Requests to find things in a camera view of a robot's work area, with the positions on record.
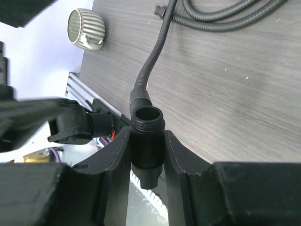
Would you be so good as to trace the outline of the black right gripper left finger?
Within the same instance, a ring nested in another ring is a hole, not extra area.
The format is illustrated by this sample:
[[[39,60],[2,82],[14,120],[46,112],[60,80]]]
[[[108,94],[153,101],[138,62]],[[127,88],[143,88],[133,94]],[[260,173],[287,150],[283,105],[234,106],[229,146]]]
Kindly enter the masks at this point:
[[[63,163],[3,163],[3,226],[123,226],[130,174],[130,129],[70,167]]]

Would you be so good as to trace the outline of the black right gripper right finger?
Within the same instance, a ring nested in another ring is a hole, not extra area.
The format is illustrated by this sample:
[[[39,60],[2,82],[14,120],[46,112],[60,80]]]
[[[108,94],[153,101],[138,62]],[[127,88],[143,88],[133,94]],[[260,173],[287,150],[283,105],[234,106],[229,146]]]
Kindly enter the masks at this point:
[[[298,226],[301,165],[210,164],[167,131],[165,174],[171,226]]]

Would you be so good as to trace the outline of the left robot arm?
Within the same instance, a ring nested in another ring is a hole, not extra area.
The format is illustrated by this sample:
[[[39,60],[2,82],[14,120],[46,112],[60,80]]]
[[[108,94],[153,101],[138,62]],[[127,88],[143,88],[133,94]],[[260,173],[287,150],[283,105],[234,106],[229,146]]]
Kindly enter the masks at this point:
[[[68,18],[69,41],[86,50],[99,50],[105,37],[102,18],[89,9],[75,9]],[[17,101],[13,87],[0,86],[0,151],[14,151],[44,124],[49,123],[49,142],[84,145],[113,130],[110,113],[89,111],[75,100],[64,98]]]

